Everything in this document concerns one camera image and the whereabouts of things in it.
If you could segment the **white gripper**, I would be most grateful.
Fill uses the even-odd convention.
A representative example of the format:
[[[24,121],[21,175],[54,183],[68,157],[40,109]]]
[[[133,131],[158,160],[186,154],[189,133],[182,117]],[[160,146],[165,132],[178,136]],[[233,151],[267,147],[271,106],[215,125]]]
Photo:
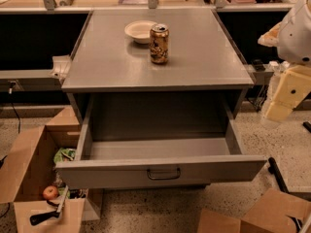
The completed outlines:
[[[262,34],[258,43],[266,47],[277,47],[281,23],[275,24]],[[264,118],[274,122],[284,121],[311,92],[311,68],[295,65],[280,75],[280,81],[264,112]]]

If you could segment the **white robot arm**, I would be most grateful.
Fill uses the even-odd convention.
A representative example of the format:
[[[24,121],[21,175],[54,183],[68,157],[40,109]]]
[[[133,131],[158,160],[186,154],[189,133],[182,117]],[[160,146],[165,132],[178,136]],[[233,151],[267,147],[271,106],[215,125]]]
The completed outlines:
[[[311,92],[311,0],[298,0],[283,20],[261,35],[258,43],[276,47],[289,63],[275,72],[262,107],[262,121],[283,122]]]

